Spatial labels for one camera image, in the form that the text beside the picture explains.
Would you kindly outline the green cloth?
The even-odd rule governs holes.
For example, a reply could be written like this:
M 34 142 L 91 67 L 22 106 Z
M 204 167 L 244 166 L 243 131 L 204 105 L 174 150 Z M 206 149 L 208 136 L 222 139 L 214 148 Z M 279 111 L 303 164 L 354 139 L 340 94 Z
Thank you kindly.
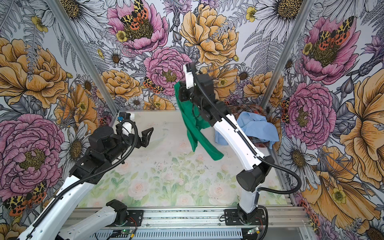
M 200 144 L 214 161 L 221 160 L 224 157 L 224 154 L 221 153 L 216 147 L 214 147 L 211 142 L 201 133 L 202 129 L 210 128 L 210 124 L 202 117 L 197 117 L 198 108 L 194 107 L 190 100 L 182 102 L 179 98 L 183 83 L 184 82 L 176 83 L 174 85 L 174 90 L 177 104 L 187 129 L 187 137 L 191 144 L 192 151 L 195 152 L 196 148 Z

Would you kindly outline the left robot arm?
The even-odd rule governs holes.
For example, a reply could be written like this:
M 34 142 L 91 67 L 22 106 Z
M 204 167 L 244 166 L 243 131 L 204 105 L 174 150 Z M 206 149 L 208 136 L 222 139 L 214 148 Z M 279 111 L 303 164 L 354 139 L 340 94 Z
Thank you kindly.
M 19 235 L 20 240 L 84 240 L 112 224 L 123 225 L 127 207 L 118 200 L 79 223 L 64 228 L 72 212 L 105 175 L 131 155 L 135 148 L 147 147 L 154 129 L 138 131 L 135 122 L 123 120 L 115 128 L 99 127 L 89 137 L 90 147 L 71 168 L 64 185 L 38 218 Z

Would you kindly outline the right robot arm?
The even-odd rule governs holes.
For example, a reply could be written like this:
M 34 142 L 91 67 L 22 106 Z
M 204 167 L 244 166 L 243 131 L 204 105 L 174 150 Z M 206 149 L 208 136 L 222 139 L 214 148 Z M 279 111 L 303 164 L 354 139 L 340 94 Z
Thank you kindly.
M 237 216 L 242 224 L 250 224 L 259 208 L 258 188 L 270 172 L 273 158 L 255 147 L 226 104 L 215 98 L 213 82 L 208 75 L 186 73 L 185 81 L 175 85 L 175 95 L 192 148 L 201 144 L 213 160 L 220 160 L 223 154 L 201 132 L 213 127 L 241 161 L 244 169 L 236 176 L 242 188 Z

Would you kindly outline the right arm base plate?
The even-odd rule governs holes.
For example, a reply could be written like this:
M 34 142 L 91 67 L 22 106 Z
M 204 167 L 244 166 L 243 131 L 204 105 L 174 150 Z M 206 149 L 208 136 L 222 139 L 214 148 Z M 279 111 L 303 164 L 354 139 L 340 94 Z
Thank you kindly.
M 226 226 L 265 226 L 267 224 L 267 211 L 259 207 L 247 214 L 240 209 L 225 209 L 224 220 Z

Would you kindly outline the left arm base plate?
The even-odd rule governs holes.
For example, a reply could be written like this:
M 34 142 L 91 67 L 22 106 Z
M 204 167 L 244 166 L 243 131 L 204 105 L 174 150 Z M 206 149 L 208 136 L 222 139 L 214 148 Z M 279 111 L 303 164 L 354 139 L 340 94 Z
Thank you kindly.
M 107 225 L 107 227 L 140 227 L 143 215 L 143 210 L 119 211 L 115 220 L 110 225 Z

